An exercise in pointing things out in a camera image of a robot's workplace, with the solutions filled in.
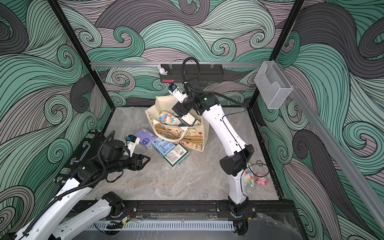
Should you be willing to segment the green barcode tissue pack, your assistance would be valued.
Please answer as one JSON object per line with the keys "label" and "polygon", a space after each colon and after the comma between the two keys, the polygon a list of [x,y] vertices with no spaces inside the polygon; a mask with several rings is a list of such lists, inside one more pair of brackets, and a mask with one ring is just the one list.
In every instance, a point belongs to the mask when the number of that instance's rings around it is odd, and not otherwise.
{"label": "green barcode tissue pack", "polygon": [[197,120],[193,115],[188,113],[187,115],[184,115],[181,117],[182,121],[185,122],[188,126],[194,127],[201,124],[199,120]]}

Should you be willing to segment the purple tissue pack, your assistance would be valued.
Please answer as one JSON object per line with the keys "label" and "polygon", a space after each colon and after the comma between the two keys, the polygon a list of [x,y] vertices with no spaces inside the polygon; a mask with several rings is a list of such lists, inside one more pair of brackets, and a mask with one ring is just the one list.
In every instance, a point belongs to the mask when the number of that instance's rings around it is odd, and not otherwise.
{"label": "purple tissue pack", "polygon": [[146,128],[140,129],[135,136],[140,139],[140,144],[148,150],[152,148],[152,142],[157,138],[154,133]]}

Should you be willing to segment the green white tissue pack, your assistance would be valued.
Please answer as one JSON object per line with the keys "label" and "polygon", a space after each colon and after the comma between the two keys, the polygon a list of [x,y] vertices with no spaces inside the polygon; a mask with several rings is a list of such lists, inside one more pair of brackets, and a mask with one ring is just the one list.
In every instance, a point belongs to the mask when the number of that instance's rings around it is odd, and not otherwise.
{"label": "green white tissue pack", "polygon": [[190,151],[183,145],[176,145],[171,151],[169,151],[163,159],[167,162],[170,168],[177,168],[184,160],[190,155]]}

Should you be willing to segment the colourful splash tissue pack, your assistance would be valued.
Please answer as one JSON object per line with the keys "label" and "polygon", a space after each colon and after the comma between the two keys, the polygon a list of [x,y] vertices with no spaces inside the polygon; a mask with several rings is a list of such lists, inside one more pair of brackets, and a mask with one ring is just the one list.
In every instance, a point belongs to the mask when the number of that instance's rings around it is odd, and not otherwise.
{"label": "colourful splash tissue pack", "polygon": [[168,126],[182,126],[183,123],[179,117],[174,116],[166,111],[162,111],[158,116],[158,121]]}

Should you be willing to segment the blue cartoon tissue pack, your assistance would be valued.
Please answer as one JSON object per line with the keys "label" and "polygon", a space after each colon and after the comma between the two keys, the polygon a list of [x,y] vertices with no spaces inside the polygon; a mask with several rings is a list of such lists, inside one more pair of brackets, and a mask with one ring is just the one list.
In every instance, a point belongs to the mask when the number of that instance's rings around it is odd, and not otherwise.
{"label": "blue cartoon tissue pack", "polygon": [[245,186],[253,188],[255,187],[254,174],[252,173],[251,165],[244,172]]}

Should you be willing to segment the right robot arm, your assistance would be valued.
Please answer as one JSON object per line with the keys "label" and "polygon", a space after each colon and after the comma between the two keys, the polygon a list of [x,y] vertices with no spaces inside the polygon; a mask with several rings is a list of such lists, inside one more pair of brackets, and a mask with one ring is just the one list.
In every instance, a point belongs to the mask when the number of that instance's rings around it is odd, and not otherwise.
{"label": "right robot arm", "polygon": [[179,116],[185,116],[194,110],[215,131],[226,153],[220,160],[220,166],[229,176],[229,209],[233,216],[239,218],[245,214],[249,202],[245,194],[244,173],[255,148],[246,144],[228,121],[220,105],[219,94],[204,92],[196,79],[183,83],[183,87],[184,92],[173,83],[169,85],[169,93],[178,100],[173,111]]}

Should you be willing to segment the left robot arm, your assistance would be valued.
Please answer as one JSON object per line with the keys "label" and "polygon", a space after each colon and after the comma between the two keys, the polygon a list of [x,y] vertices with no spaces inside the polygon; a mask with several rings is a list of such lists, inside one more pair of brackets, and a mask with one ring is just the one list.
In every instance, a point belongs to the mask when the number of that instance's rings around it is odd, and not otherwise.
{"label": "left robot arm", "polygon": [[114,192],[108,192],[91,207],[66,220],[67,214],[99,182],[110,173],[125,169],[140,171],[151,158],[135,154],[135,144],[126,145],[119,140],[105,140],[96,155],[81,161],[59,193],[37,216],[17,232],[6,234],[4,240],[72,240],[90,225],[106,217],[118,219],[115,227],[121,228],[131,214],[126,213],[124,201]]}

